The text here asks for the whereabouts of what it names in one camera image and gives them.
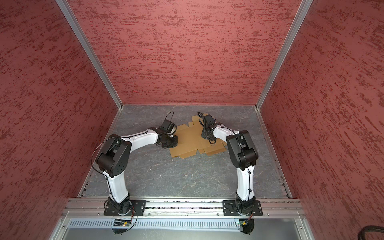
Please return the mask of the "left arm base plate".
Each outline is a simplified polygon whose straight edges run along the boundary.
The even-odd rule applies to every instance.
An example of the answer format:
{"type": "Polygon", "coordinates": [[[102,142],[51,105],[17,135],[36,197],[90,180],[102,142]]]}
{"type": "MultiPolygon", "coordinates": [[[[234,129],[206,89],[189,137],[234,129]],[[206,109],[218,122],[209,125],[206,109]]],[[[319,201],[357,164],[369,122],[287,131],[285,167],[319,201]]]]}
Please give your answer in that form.
{"type": "Polygon", "coordinates": [[[108,198],[104,204],[104,216],[142,216],[146,203],[146,200],[124,200],[122,203],[116,203],[108,198]]]}

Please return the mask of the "brown cardboard box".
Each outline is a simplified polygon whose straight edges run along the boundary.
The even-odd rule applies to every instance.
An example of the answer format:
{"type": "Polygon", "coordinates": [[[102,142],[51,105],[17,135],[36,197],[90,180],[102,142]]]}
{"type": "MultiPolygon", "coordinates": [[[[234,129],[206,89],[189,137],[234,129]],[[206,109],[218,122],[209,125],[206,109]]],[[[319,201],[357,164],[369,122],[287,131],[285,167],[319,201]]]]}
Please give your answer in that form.
{"type": "Polygon", "coordinates": [[[175,133],[178,136],[178,145],[170,149],[171,157],[186,159],[199,154],[212,156],[227,151],[227,143],[217,139],[216,143],[201,137],[203,126],[199,122],[198,116],[192,117],[192,122],[187,125],[177,126],[175,133]]]}

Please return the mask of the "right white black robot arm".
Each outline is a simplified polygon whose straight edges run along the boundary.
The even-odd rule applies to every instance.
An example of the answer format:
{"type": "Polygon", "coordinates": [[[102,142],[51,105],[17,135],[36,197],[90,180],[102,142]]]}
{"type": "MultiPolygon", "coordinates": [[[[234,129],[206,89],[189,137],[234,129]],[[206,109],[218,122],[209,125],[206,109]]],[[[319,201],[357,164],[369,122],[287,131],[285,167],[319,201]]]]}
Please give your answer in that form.
{"type": "Polygon", "coordinates": [[[246,130],[232,130],[216,123],[203,127],[201,136],[210,142],[219,139],[227,143],[230,160],[237,170],[236,210],[243,215],[251,211],[256,205],[253,173],[259,154],[250,133],[246,130]]]}

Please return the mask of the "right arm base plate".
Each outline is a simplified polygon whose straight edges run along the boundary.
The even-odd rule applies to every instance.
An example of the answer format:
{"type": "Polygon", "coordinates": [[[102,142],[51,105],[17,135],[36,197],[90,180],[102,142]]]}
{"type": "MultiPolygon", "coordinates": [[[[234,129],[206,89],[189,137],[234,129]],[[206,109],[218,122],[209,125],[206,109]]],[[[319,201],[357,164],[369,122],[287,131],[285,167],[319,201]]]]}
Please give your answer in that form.
{"type": "Polygon", "coordinates": [[[224,200],[222,201],[224,216],[263,216],[261,202],[255,199],[249,201],[224,200]]]}

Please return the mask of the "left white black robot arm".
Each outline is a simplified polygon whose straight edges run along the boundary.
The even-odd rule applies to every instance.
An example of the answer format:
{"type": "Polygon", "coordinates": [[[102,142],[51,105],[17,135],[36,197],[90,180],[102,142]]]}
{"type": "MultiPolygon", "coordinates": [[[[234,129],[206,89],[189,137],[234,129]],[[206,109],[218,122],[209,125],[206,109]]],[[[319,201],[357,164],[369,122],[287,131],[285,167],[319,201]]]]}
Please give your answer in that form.
{"type": "Polygon", "coordinates": [[[176,131],[176,127],[170,130],[162,127],[148,128],[128,136],[111,135],[101,144],[95,162],[100,173],[106,178],[109,189],[105,215],[114,213],[126,216],[134,212],[125,182],[125,170],[131,152],[148,145],[156,145],[163,149],[174,148],[178,145],[176,131]]]}

